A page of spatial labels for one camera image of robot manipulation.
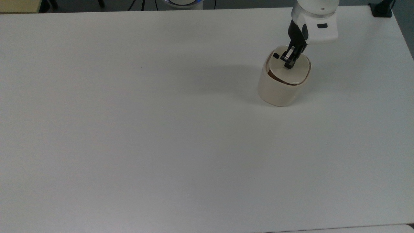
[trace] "cylindrical container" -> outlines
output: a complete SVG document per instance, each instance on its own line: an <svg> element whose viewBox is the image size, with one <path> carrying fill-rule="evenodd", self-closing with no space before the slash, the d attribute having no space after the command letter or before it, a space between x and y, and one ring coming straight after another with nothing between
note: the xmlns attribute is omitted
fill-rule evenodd
<svg viewBox="0 0 414 233"><path fill-rule="evenodd" d="M295 100L311 72L311 62L303 54L291 70L284 66L284 61L273 56L275 53L282 55L286 50L287 46L280 46L269 55L263 65L258 86L260 98L279 107L287 106Z"/></svg>

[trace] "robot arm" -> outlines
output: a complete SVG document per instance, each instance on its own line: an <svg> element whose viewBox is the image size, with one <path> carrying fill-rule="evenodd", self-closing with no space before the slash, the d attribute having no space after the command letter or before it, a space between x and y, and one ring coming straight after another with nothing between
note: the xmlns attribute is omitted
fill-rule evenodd
<svg viewBox="0 0 414 233"><path fill-rule="evenodd" d="M338 38L336 8L339 0L297 0L288 34L290 44L280 56L292 69L307 45L333 42Z"/></svg>

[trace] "floor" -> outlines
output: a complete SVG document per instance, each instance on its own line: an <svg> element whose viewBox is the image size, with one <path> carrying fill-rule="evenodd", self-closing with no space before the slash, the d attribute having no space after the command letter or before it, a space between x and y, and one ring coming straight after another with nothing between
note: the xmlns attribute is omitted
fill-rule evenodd
<svg viewBox="0 0 414 233"><path fill-rule="evenodd" d="M99 11L127 11L133 0L104 0L105 7L100 8L98 0L56 0L59 12L99 12ZM143 0L135 0L131 11L140 11ZM165 10L163 0L145 0L144 10L156 10L155 1L159 10ZM213 9L215 0L205 0L204 9ZM265 7L292 7L294 0L216 0L216 9L265 8ZM367 5L380 0L341 0L340 5ZM414 0L396 0L393 8L395 17L400 25L402 34L414 54Z"/></svg>

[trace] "black cable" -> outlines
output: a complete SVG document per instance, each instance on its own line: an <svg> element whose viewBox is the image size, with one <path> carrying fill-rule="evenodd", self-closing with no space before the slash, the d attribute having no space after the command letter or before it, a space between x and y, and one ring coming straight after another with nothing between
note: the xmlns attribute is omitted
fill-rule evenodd
<svg viewBox="0 0 414 233"><path fill-rule="evenodd" d="M128 8L128 10L127 10L127 11L131 10L131 8L132 8L132 6L134 5L135 1L136 1L136 0L134 0L134 1L132 2L132 4L130 5L130 8Z"/></svg>
<svg viewBox="0 0 414 233"><path fill-rule="evenodd" d="M145 0L142 0L141 11L144 11Z"/></svg>

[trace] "table surface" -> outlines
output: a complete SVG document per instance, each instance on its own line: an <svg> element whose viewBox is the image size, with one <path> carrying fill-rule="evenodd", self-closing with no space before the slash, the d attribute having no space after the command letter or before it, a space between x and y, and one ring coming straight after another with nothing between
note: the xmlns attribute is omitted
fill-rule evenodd
<svg viewBox="0 0 414 233"><path fill-rule="evenodd" d="M0 15L1 232L414 222L414 62L339 7L289 107L257 94L290 8Z"/></svg>
<svg viewBox="0 0 414 233"><path fill-rule="evenodd" d="M38 13L42 0L0 0L0 14Z"/></svg>

